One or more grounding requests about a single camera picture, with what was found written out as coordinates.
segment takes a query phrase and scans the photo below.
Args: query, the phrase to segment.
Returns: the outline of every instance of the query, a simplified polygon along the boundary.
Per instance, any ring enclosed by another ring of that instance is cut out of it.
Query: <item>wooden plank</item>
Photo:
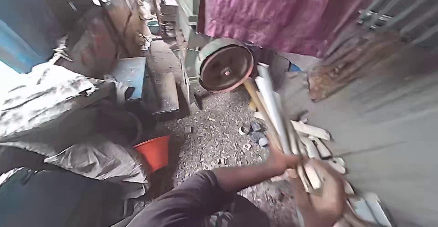
[[[152,78],[161,99],[160,106],[156,110],[152,110],[152,115],[179,110],[177,85],[173,73],[155,74]]]

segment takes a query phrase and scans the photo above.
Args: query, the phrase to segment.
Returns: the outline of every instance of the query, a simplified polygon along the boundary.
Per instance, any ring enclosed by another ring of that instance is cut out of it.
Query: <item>dark sleeve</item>
[[[202,170],[145,207],[127,227],[188,227],[220,210],[235,193],[225,192],[211,170]]]

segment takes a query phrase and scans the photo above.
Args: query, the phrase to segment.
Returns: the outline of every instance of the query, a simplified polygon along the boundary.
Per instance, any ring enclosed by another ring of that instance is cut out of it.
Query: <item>purple cloth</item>
[[[205,0],[205,34],[318,57],[358,0],[335,1]]]

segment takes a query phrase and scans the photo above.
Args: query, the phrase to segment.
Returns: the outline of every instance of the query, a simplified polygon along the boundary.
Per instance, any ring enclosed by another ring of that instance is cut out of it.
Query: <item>hand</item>
[[[299,178],[293,179],[295,198],[306,227],[331,227],[341,217],[346,203],[344,179],[329,164],[310,159],[317,173],[322,177],[322,195],[309,195]]]
[[[289,168],[295,169],[300,162],[301,158],[298,155],[285,155],[278,148],[269,146],[269,157],[266,163],[276,175],[283,174]]]

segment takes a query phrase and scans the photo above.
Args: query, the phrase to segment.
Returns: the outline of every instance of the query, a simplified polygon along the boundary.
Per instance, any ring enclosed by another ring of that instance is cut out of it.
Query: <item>red bucket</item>
[[[166,135],[134,146],[146,158],[150,173],[165,167],[169,162],[169,139],[170,135]]]

